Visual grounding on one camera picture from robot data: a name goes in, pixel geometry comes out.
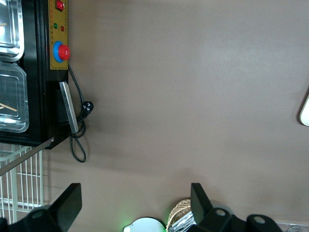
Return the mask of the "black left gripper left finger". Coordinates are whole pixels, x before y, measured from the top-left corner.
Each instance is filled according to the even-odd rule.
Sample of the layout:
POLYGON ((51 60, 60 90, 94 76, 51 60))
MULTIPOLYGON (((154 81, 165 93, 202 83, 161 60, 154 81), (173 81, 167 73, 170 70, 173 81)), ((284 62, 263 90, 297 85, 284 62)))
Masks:
POLYGON ((82 209, 80 183, 70 184, 51 205, 32 210, 16 223, 0 219, 2 232, 67 232, 82 209))

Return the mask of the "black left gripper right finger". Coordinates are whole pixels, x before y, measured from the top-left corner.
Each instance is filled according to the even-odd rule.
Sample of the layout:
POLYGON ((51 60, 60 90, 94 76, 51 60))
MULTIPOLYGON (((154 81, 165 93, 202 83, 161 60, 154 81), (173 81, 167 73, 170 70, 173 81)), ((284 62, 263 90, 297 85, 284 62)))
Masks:
POLYGON ((191 184, 191 211, 195 225, 191 232, 281 232, 282 229, 270 217, 251 214, 241 220, 222 207, 211 204, 200 183, 191 184))

